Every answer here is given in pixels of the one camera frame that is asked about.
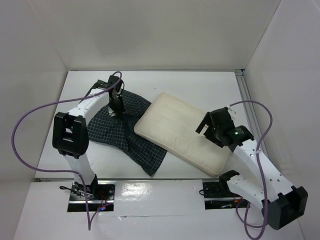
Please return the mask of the dark checked pillowcase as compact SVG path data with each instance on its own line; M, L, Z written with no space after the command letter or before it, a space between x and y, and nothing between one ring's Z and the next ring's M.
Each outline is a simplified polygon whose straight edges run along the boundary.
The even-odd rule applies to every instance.
M91 119L87 126L89 140L119 148L152 177L167 151L134 132L151 102L127 90L122 99L125 112L121 116L112 116L106 105Z

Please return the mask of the cream pillow with bear print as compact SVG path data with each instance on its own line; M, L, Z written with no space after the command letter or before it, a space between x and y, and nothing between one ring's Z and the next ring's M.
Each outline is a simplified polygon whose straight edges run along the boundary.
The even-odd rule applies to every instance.
M135 124L134 133L193 165L219 176L231 151L196 133L206 111L162 92Z

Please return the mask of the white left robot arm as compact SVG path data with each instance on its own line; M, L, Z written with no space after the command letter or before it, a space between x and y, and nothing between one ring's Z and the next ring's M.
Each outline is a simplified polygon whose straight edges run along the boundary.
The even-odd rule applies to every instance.
M107 105L113 114L121 115L125 111L123 83L122 77L115 73L107 82L97 80L74 108L54 116L52 146L68 162L74 174L75 189L88 200L99 193L98 178L86 154L89 147L88 124Z

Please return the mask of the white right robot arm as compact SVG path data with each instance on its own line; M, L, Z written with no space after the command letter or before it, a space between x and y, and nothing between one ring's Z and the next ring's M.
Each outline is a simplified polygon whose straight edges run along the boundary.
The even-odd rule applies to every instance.
M305 213L308 192L289 181L261 151L252 133L243 125L235 126L227 107L204 115L195 130L207 140L227 147L260 181L261 187L230 170L219 177L218 190L223 196L232 193L256 206L274 230L279 230Z

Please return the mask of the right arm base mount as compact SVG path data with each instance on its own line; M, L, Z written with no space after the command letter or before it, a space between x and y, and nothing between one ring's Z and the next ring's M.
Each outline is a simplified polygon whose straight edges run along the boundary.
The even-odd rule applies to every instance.
M202 189L199 194L204 198L204 207L206 210L222 210L246 208L248 201L240 195L230 192L218 181L203 181Z

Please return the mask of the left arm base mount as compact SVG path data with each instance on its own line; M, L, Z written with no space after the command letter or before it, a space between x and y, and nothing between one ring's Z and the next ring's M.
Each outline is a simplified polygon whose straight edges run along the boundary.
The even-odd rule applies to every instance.
M73 182L71 187L60 186L60 190L69 191L67 212L86 212L85 193L76 188ZM88 193L88 210L95 212L113 212L115 200L116 183L114 181L99 180L94 193Z

